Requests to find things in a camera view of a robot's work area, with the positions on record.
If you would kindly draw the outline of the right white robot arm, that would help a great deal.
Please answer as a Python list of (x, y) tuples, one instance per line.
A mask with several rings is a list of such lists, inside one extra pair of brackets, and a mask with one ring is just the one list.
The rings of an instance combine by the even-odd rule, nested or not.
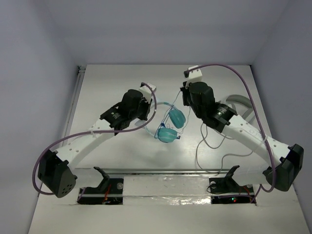
[(217, 102), (212, 87), (202, 81), (183, 82), (182, 100), (203, 123), (252, 150), (268, 164), (262, 174), (268, 184), (286, 192), (302, 169), (304, 149), (289, 146), (263, 133), (246, 122), (236, 110)]

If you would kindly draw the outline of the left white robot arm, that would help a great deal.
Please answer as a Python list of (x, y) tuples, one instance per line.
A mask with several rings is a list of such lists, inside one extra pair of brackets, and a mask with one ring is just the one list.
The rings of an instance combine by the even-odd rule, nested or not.
[(48, 146), (37, 159), (32, 182), (38, 178), (49, 190), (49, 195), (62, 198), (76, 185), (76, 166), (95, 148), (119, 133), (127, 133), (146, 126), (152, 104), (156, 104), (156, 87), (142, 83), (137, 90), (128, 90), (122, 101), (100, 115), (100, 118), (86, 132), (64, 137)]

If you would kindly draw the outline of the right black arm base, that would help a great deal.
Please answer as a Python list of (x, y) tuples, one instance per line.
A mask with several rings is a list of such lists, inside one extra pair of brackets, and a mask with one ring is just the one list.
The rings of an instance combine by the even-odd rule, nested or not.
[(212, 204), (247, 204), (255, 203), (253, 188), (239, 186), (233, 179), (238, 165), (233, 166), (224, 177), (209, 178), (207, 192), (210, 193)]

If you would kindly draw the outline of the teal headphones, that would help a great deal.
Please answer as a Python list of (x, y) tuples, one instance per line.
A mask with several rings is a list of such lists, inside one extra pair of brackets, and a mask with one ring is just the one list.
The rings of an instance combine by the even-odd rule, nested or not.
[(180, 135), (183, 134), (184, 128), (188, 123), (188, 117), (185, 117), (181, 110), (169, 102), (161, 101), (157, 105), (166, 105), (169, 107), (162, 122), (154, 133), (147, 126), (144, 126), (143, 129), (153, 136), (154, 139), (158, 139), (163, 143), (172, 143), (176, 139), (180, 139)]

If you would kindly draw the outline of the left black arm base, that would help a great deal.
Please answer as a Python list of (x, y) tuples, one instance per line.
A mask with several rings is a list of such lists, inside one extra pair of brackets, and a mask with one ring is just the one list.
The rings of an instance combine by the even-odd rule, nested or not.
[(80, 189), (77, 203), (80, 205), (122, 205), (124, 178), (111, 178), (100, 167), (94, 167), (102, 181), (97, 187)]

